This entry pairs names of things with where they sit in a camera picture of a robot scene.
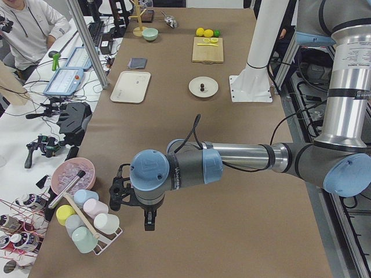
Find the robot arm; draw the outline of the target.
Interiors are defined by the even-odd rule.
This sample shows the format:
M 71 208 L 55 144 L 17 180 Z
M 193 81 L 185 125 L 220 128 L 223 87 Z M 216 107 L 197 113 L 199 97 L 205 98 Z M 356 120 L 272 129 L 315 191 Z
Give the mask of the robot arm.
M 129 177 L 117 174 L 110 208 L 139 206 L 144 227 L 155 228 L 166 191 L 221 179 L 223 168 L 287 173 L 329 193 L 352 197 L 370 184 L 370 156 L 361 139 L 370 98 L 370 2 L 300 1 L 297 43 L 335 46 L 321 134 L 313 143 L 268 145 L 169 143 L 166 153 L 139 152 L 129 163 Z

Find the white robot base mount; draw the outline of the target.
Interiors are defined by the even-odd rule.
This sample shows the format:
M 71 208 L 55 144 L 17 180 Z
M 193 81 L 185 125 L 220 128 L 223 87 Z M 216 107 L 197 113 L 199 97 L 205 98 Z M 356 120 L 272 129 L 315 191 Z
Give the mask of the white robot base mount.
M 268 77 L 268 60 L 275 41 L 275 23 L 271 22 L 273 1 L 261 1 L 246 67 L 231 75 L 230 91 L 234 103 L 272 101 Z

